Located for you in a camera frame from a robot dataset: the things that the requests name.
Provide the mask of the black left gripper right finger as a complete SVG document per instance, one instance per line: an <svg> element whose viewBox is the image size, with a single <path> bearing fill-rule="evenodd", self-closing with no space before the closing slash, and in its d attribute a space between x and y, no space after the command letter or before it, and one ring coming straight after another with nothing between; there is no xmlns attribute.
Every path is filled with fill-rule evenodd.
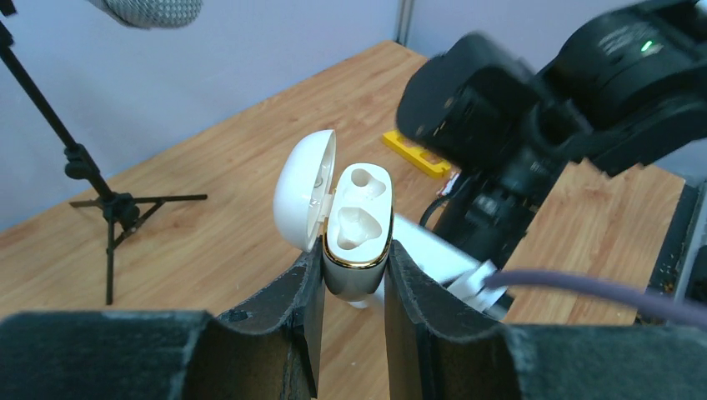
<svg viewBox="0 0 707 400"><path fill-rule="evenodd" d="M394 242L384 278L393 399L703 399L695 327L506 325L457 299Z"/></svg>

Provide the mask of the white gold-trimmed earbud case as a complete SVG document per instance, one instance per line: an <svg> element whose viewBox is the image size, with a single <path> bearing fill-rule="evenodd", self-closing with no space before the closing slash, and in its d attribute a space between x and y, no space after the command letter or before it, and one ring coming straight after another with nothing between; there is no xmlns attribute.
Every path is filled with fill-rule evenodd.
<svg viewBox="0 0 707 400"><path fill-rule="evenodd" d="M322 241L329 291L349 302L373 295L383 280L393 239L394 188L389 172L360 162L334 176L334 130L313 132L289 154L273 196L277 229L293 247L310 252Z"/></svg>

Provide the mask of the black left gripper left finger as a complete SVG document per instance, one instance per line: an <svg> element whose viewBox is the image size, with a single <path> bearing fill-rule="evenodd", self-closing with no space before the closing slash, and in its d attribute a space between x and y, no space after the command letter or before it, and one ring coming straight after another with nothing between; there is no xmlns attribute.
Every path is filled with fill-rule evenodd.
<svg viewBox="0 0 707 400"><path fill-rule="evenodd" d="M1 323L4 399L311 399L323 244L239 305L21 312Z"/></svg>

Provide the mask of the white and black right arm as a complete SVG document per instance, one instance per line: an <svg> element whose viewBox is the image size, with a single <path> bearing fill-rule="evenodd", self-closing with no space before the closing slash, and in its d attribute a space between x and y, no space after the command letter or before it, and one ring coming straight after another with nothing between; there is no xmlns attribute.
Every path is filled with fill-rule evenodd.
<svg viewBox="0 0 707 400"><path fill-rule="evenodd" d="M524 235L567 163L607 176L706 136L706 11L643 1L585 23L539 72L473 32L409 80L396 114L409 140L459 167L440 218L482 261ZM706 308L598 278L540 269L480 272L470 294L435 282L394 242L384 276L392 399L703 399ZM517 325L486 295L554 288L663 324Z"/></svg>

